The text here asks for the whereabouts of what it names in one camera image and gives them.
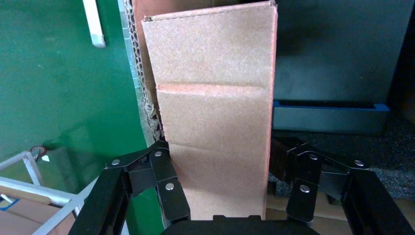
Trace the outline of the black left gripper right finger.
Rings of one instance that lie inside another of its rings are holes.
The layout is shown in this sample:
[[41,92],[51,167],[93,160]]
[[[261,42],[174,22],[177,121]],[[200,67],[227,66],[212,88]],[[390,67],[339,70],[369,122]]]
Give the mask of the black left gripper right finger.
[[269,172],[291,186],[290,219],[310,224],[318,192],[338,200],[355,235],[412,235],[387,189],[361,160],[318,150],[293,137],[271,139]]

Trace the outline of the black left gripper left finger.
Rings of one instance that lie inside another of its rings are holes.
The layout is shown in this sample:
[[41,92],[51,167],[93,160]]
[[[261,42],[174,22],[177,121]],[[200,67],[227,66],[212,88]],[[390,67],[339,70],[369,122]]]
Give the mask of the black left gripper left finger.
[[170,158],[168,142],[116,157],[101,171],[71,235],[119,235],[128,205],[147,189],[157,192],[164,226],[190,219],[190,208]]

